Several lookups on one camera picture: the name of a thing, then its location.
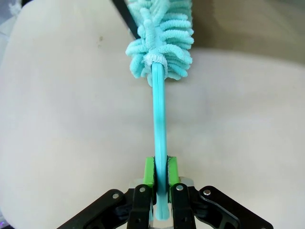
beige fabric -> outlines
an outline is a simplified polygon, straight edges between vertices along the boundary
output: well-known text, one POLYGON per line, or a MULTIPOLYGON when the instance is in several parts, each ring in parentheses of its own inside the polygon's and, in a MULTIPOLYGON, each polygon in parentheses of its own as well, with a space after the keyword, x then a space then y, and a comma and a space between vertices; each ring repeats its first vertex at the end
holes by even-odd
MULTIPOLYGON (((166 83, 168 151, 197 188, 302 229, 302 33, 280 12, 291 5, 231 2, 195 2, 189 78, 166 83)), ((55 229, 142 176, 152 95, 129 72, 130 41, 108 0, 36 0, 21 12, 0 69, 0 208, 16 229, 55 229)))

metal screw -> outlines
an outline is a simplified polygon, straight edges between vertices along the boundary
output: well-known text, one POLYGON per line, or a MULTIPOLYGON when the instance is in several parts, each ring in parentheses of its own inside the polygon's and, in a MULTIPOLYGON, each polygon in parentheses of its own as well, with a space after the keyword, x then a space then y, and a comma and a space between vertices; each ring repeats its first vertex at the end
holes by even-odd
POLYGON ((119 197, 119 194, 115 193, 113 194, 112 198, 117 199, 119 197))
POLYGON ((205 196, 209 196, 211 194, 211 191, 207 189, 207 190, 203 191, 203 194, 205 196))
POLYGON ((177 189, 178 191, 181 191, 181 190, 183 190, 183 186, 182 186, 182 185, 178 185, 178 186, 176 187, 176 189, 177 189))

